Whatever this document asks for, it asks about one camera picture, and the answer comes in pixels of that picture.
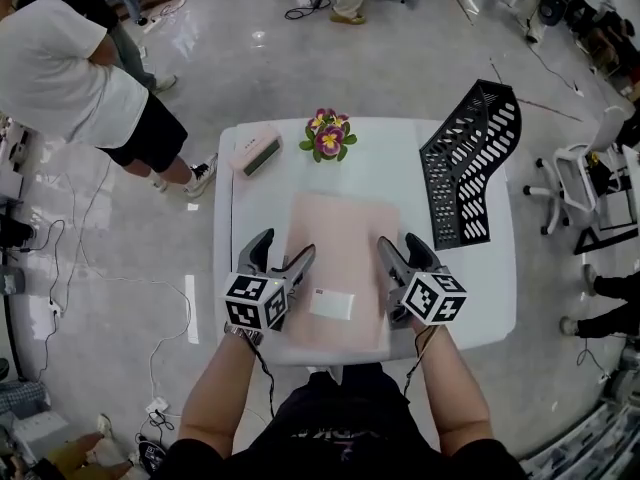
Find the pink box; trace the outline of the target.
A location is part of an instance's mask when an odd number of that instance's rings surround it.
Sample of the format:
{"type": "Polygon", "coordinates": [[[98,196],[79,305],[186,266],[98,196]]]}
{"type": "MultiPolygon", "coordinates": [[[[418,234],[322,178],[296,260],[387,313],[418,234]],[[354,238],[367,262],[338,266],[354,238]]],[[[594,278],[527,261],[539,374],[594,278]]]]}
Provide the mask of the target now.
{"type": "Polygon", "coordinates": [[[399,223],[389,203],[296,195],[285,255],[291,259],[310,244],[316,254],[285,317],[283,333],[293,346],[336,364],[367,362],[389,348],[389,277],[377,242],[395,242],[399,223]]]}

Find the person's right forearm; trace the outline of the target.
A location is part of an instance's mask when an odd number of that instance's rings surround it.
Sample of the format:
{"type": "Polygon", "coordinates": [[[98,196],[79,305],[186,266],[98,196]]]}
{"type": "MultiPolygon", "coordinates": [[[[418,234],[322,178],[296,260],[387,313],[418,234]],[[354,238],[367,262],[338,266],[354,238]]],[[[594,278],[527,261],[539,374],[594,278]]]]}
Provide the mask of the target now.
{"type": "Polygon", "coordinates": [[[411,326],[441,453],[452,456],[471,442],[491,439],[488,404],[447,328],[430,333],[417,321],[411,326]]]}

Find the person's left forearm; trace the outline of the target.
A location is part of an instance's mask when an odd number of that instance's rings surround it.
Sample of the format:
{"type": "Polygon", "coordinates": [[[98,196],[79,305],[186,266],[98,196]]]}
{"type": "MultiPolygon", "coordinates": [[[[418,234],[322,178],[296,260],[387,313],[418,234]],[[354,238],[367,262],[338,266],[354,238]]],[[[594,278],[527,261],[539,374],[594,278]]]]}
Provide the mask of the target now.
{"type": "Polygon", "coordinates": [[[181,413],[180,440],[203,442],[223,458],[232,454],[255,360],[246,338],[225,335],[187,398],[181,413]]]}

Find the white office chair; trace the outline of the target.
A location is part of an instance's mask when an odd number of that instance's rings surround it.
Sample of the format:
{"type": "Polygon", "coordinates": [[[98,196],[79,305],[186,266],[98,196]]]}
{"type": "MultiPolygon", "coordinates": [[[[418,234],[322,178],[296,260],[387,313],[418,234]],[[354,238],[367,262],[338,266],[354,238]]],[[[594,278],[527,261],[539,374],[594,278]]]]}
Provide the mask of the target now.
{"type": "Polygon", "coordinates": [[[589,176],[589,153],[596,153],[600,162],[609,169],[614,168],[613,144],[624,121],[623,109],[608,107],[590,141],[560,147],[549,160],[535,160],[535,167],[542,170],[547,185],[526,185],[523,194],[548,200],[549,217],[540,229],[543,236],[551,235],[560,225],[578,226],[594,221],[600,212],[601,196],[596,195],[589,176]]]}

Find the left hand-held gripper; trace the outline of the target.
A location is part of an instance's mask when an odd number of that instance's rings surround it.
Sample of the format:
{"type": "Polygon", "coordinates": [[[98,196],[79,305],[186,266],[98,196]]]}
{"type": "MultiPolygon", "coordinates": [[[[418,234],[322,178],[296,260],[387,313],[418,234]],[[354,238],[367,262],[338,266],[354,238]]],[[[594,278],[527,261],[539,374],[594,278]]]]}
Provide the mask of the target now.
{"type": "Polygon", "coordinates": [[[222,300],[227,322],[250,331],[281,331],[298,285],[313,265],[316,246],[306,246],[286,266],[267,272],[274,229],[258,233],[240,251],[238,268],[227,277],[222,300]]]}

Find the pink digital clock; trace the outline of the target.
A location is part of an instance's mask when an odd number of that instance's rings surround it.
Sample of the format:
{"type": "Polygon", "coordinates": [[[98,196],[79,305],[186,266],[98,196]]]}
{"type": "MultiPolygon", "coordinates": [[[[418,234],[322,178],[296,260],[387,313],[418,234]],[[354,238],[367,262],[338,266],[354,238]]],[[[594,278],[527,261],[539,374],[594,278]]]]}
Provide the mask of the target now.
{"type": "Polygon", "coordinates": [[[283,149],[281,134],[270,124],[251,131],[248,139],[236,144],[230,166],[246,178],[254,176],[283,149]]]}

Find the white desk black frame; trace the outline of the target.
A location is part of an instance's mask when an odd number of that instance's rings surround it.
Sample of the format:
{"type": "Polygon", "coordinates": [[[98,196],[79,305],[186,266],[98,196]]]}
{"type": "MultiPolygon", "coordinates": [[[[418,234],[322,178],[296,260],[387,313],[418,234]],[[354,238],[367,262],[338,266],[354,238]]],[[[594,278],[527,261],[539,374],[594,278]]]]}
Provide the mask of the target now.
{"type": "Polygon", "coordinates": [[[640,152],[623,145],[625,166],[621,169],[623,191],[629,210],[629,221],[623,224],[600,227],[598,224],[584,229],[576,243],[573,254],[579,256],[621,244],[629,240],[640,241],[640,152]]]}

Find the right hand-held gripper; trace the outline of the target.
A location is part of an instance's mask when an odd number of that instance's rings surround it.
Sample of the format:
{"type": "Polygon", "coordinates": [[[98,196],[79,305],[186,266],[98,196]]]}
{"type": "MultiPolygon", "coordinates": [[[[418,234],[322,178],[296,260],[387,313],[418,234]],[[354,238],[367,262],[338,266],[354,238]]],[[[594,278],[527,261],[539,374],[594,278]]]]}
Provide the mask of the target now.
{"type": "Polygon", "coordinates": [[[390,292],[388,315],[398,327],[411,317],[425,326],[453,322],[467,300],[467,292],[448,272],[435,252],[417,235],[407,233],[408,265],[416,270],[406,284],[406,262],[385,236],[377,241],[377,251],[387,275],[399,288],[390,292]]]}

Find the black perforated file rack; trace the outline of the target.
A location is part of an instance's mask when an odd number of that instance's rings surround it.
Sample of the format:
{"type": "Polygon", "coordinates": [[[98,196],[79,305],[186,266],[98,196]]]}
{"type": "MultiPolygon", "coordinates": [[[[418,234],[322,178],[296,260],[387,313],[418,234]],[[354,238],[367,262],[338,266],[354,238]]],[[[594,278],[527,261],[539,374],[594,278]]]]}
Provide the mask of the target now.
{"type": "Polygon", "coordinates": [[[490,240],[490,177],[519,143],[521,112],[513,89],[477,80],[420,148],[436,250],[490,240]]]}

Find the potted purple yellow flower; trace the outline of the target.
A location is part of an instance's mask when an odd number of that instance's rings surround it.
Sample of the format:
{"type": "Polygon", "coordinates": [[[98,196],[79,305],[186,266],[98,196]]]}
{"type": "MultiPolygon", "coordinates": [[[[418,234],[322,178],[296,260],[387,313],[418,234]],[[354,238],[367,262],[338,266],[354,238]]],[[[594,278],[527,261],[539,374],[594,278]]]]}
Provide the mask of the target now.
{"type": "Polygon", "coordinates": [[[319,108],[304,128],[304,139],[298,147],[311,154],[316,163],[342,162],[349,147],[358,142],[350,117],[331,108],[319,108]]]}

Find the black floor bag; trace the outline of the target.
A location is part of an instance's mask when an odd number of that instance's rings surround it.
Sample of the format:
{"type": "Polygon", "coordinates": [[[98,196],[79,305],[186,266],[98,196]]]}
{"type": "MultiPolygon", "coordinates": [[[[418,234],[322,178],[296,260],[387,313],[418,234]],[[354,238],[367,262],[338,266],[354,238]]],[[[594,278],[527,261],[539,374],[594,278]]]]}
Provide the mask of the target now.
{"type": "Polygon", "coordinates": [[[165,448],[159,442],[146,437],[141,437],[137,444],[138,462],[149,475],[153,475],[165,460],[165,448]]]}

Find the small black bag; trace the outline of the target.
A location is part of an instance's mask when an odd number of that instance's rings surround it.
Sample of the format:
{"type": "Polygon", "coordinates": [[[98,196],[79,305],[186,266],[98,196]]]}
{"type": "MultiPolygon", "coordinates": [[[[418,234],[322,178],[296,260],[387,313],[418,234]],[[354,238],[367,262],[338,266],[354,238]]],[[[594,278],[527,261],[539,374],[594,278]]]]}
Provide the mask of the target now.
{"type": "Polygon", "coordinates": [[[598,161],[589,166],[589,176],[598,197],[621,190],[616,171],[611,171],[605,164],[598,161]]]}

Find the person's black shirt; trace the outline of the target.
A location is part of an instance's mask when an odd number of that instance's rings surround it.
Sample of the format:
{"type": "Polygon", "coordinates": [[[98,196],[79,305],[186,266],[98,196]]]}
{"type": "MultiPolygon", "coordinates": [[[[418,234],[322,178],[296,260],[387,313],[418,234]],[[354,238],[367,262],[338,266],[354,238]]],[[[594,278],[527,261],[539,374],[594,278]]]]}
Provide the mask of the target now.
{"type": "Polygon", "coordinates": [[[316,373],[228,458],[180,439],[151,480],[527,480],[495,439],[446,456],[422,437],[407,400],[381,367],[350,366],[346,385],[316,373]]]}

